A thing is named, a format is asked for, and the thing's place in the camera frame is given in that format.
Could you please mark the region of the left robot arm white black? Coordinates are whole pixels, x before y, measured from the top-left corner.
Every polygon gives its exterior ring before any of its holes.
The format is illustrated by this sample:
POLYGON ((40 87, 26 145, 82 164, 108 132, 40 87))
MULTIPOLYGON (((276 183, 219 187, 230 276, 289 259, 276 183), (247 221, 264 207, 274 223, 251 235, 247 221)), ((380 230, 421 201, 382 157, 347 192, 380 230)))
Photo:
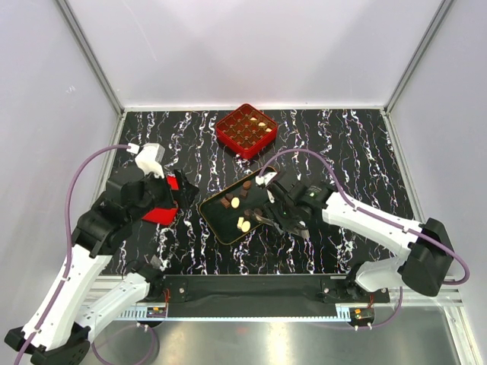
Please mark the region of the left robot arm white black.
POLYGON ((158 300, 164 282, 154 275, 129 274, 87 312, 81 305, 98 275, 135 224, 153 211, 187 209, 199 190, 185 174, 144 173, 138 167, 116 171, 91 208, 67 226, 67 253, 56 282, 29 322, 13 328, 5 343, 33 364, 79 364, 98 333, 124 309, 146 299, 158 300))

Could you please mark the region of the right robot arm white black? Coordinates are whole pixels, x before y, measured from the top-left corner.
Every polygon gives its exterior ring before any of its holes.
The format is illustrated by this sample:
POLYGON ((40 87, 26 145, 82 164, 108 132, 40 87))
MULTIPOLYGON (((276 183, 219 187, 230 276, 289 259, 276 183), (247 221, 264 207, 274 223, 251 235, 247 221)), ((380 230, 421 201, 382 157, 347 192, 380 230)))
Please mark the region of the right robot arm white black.
POLYGON ((350 230, 388 249, 393 255, 376 262, 361 262, 347 274, 343 289, 354 301, 389 287, 408 287, 435 297, 453 262, 453 247, 444 225, 433 218, 422 224, 395 217, 342 194, 326 182, 300 181, 286 188, 276 172, 260 173, 256 185, 265 190, 262 213, 253 219, 308 239, 309 224, 323 223, 350 230))

